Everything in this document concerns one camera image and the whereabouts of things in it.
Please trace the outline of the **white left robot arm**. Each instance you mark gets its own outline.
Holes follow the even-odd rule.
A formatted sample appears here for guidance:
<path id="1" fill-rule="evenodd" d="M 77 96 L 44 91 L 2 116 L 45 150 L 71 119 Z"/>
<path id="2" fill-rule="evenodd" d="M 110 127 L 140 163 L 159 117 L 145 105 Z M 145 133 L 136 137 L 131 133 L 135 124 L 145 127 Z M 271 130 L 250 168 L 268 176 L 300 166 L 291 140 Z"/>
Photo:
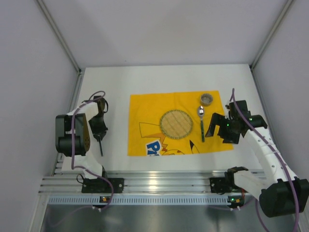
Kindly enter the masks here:
<path id="1" fill-rule="evenodd" d="M 108 111 L 105 99 L 84 101 L 81 106 L 56 116 L 56 150 L 70 157 L 71 169 L 82 170 L 83 193 L 112 192 L 104 167 L 96 160 L 95 152 L 102 152 L 101 141 L 108 128 L 104 114 Z"/>

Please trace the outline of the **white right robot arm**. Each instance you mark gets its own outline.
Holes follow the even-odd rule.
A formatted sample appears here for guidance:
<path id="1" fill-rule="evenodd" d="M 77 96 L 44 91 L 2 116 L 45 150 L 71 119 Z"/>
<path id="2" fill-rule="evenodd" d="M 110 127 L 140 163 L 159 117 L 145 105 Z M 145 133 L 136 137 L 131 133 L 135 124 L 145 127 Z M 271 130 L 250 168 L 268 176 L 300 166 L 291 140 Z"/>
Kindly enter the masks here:
<path id="1" fill-rule="evenodd" d="M 299 179 L 286 165 L 261 115 L 241 118 L 239 114 L 225 117 L 214 113 L 206 137 L 212 137 L 216 127 L 219 127 L 218 135 L 224 143 L 238 144 L 243 137 L 265 174 L 262 180 L 245 167 L 229 168 L 225 172 L 225 183 L 229 189 L 244 189 L 250 193 L 269 218 L 304 211 L 309 197 L 309 182 Z"/>

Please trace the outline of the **speckled ceramic cup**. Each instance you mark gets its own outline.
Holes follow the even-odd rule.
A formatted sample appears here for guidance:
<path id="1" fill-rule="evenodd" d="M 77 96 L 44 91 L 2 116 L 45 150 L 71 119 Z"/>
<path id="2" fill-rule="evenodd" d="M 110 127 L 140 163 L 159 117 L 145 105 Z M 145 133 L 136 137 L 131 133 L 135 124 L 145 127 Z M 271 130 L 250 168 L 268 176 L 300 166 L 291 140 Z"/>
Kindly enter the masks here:
<path id="1" fill-rule="evenodd" d="M 210 106 L 213 102 L 213 96 L 209 93 L 203 93 L 200 96 L 200 104 L 202 106 Z"/>

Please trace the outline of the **green handled spoon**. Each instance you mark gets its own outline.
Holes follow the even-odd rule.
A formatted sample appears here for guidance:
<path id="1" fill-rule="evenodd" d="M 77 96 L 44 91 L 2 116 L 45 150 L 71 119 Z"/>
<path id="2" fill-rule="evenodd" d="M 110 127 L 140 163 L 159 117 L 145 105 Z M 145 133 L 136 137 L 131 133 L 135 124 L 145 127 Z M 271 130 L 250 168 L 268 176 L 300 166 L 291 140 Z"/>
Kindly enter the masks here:
<path id="1" fill-rule="evenodd" d="M 204 117 L 205 111 L 202 105 L 198 107 L 197 114 L 200 118 L 201 140 L 202 142 L 205 142 L 204 123 L 203 123 L 203 117 Z"/>

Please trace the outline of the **yellow printed cloth placemat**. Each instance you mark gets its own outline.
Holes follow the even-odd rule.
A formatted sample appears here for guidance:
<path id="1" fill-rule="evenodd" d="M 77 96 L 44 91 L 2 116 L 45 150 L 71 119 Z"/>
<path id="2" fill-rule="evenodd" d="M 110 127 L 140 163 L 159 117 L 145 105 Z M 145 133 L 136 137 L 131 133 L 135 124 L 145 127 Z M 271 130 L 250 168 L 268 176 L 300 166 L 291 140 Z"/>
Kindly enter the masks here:
<path id="1" fill-rule="evenodd" d="M 203 91 L 131 95 L 129 105 L 128 149 L 131 157 L 191 155 L 233 150 L 222 138 L 214 135 L 201 140 L 200 118 L 197 109 Z M 208 129 L 213 113 L 224 114 L 219 91 L 208 91 L 213 96 L 204 108 L 204 130 Z M 185 111 L 193 121 L 191 133 L 175 140 L 165 136 L 160 127 L 161 116 L 170 110 Z"/>

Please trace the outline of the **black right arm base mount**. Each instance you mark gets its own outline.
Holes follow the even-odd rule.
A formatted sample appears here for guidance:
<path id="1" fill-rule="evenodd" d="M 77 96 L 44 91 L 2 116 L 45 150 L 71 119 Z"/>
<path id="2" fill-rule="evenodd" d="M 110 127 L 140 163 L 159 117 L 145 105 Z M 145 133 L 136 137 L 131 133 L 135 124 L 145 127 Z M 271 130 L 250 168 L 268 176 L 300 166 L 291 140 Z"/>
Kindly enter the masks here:
<path id="1" fill-rule="evenodd" d="M 216 193 L 219 195 L 223 195 L 225 193 L 241 193 L 240 188 L 233 187 L 224 177 L 211 177 L 209 181 L 211 193 Z"/>

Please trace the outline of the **round woven yellow plate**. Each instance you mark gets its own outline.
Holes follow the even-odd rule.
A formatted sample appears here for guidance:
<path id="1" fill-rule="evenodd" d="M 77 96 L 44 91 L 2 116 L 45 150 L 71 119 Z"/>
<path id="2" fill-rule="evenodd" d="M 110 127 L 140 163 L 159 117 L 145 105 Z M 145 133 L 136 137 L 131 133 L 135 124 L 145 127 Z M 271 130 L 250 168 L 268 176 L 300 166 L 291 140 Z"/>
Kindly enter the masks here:
<path id="1" fill-rule="evenodd" d="M 167 111 L 161 116 L 159 127 L 168 138 L 179 140 L 191 133 L 193 121 L 185 111 L 175 109 Z"/>

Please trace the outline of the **green handled fork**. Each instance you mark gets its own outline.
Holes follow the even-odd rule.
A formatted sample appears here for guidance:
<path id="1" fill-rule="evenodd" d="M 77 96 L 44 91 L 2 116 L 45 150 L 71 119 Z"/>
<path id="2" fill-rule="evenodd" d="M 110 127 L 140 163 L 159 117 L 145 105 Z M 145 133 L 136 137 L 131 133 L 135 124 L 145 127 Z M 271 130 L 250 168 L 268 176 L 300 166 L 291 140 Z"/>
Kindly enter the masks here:
<path id="1" fill-rule="evenodd" d="M 101 154 L 101 156 L 103 157 L 104 155 L 103 155 L 103 149 L 102 149 L 102 143 L 101 143 L 101 138 L 99 137 L 98 138 L 98 143 L 99 143 L 99 148 L 100 148 L 100 154 Z"/>

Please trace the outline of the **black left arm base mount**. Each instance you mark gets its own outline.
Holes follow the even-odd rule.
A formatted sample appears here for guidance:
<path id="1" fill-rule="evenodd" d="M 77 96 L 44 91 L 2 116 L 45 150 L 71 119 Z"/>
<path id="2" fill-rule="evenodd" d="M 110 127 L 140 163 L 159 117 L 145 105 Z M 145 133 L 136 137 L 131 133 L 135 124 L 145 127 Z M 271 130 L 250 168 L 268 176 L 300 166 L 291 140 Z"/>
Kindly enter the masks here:
<path id="1" fill-rule="evenodd" d="M 124 190 L 123 178 L 109 178 L 108 179 L 113 186 L 114 193 L 122 193 Z M 97 179 L 84 179 L 82 186 L 82 193 L 111 193 L 112 188 L 108 182 L 100 178 Z"/>

